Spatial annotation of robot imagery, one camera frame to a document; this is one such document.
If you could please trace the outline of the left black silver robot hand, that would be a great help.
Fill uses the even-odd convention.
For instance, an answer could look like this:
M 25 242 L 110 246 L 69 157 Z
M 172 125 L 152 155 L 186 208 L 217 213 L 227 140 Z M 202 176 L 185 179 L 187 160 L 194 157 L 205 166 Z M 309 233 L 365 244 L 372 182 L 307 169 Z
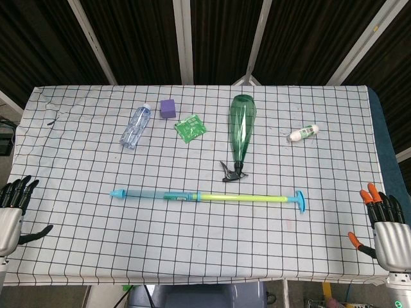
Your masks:
M 47 236 L 53 229 L 48 225 L 40 232 L 21 235 L 23 217 L 38 184 L 28 175 L 1 188 L 1 257 L 9 256 L 19 245 Z

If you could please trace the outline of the right orange-tipped silver robot hand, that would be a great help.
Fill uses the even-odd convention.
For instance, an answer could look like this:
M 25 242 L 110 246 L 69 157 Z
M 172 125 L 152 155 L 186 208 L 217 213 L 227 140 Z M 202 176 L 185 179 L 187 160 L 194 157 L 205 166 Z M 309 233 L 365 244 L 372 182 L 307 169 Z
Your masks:
M 374 247 L 362 244 L 349 232 L 351 244 L 360 252 L 376 259 L 385 270 L 393 273 L 410 272 L 410 225 L 406 224 L 403 209 L 396 197 L 385 195 L 374 184 L 360 191 L 367 207 L 374 237 Z

